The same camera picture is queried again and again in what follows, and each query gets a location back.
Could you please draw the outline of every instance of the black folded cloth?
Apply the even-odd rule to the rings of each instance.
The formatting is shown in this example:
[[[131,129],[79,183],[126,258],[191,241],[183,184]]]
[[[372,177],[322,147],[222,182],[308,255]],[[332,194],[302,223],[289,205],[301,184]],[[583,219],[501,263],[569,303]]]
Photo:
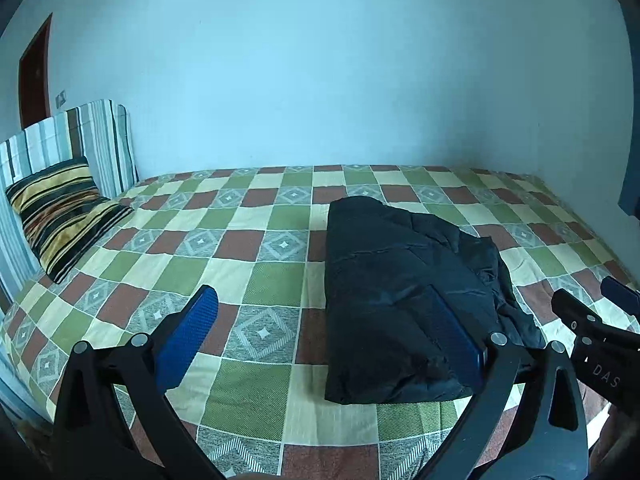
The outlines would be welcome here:
[[[325,399],[340,404],[473,394],[438,344],[436,296],[513,343],[543,348],[490,238],[431,214],[355,196],[332,202],[326,236]]]

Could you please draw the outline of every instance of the checkered bedspread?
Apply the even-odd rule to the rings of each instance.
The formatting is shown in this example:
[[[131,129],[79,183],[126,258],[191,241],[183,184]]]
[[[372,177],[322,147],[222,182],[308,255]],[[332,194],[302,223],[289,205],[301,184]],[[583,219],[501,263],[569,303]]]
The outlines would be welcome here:
[[[151,332],[203,284],[220,314],[180,387],[167,397],[227,476],[253,470],[313,479],[410,478],[466,406],[325,402],[324,240],[329,203],[367,195],[490,236],[522,308],[547,339],[572,347],[550,309],[564,287],[605,321],[630,319],[599,281],[630,280],[604,244],[541,183],[514,174],[434,167],[321,166],[200,171],[140,182],[135,212],[65,281],[37,276],[4,321],[18,374],[51,416],[72,345],[102,348]],[[513,420],[514,386],[485,458]],[[156,460],[126,391],[117,390],[142,453]],[[588,419],[604,406],[584,389]]]

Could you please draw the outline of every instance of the clothing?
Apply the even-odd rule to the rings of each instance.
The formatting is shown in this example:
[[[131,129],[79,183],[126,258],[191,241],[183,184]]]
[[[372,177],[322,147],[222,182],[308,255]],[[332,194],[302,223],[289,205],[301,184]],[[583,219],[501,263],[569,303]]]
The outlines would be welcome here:
[[[451,400],[473,394],[438,344],[442,300],[487,335],[543,348],[490,238],[431,214],[355,196],[333,202],[326,237],[325,398],[341,404]]]

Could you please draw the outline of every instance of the bed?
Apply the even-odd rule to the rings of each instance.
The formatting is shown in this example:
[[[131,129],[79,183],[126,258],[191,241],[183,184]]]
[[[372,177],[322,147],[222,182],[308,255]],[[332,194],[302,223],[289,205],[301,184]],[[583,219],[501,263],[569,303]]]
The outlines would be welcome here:
[[[180,387],[167,397],[220,471],[290,478],[412,478],[468,399],[351,405],[326,402],[324,240],[329,204],[366,195],[432,213],[491,237],[514,293],[547,340],[572,334],[550,309],[565,288],[605,322],[638,324],[599,292],[613,275],[633,286],[606,245],[534,178],[422,166],[293,166],[166,174],[120,196],[134,212],[60,284],[29,280],[3,323],[18,374],[54,416],[72,345],[123,344],[179,311],[207,283],[220,313]],[[588,422],[606,402],[581,387]],[[483,461],[513,420],[514,386]],[[123,414],[145,457],[158,460],[124,388]]]

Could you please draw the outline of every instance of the white wall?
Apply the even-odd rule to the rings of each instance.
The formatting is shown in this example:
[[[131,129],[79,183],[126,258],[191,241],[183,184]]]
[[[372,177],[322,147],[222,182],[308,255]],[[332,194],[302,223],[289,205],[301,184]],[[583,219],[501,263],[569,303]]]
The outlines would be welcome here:
[[[53,12],[49,91],[131,113],[142,176],[281,164],[534,171],[534,0],[25,0],[17,60]]]
[[[541,0],[540,177],[640,278],[640,226],[618,207],[633,77],[617,0]]]

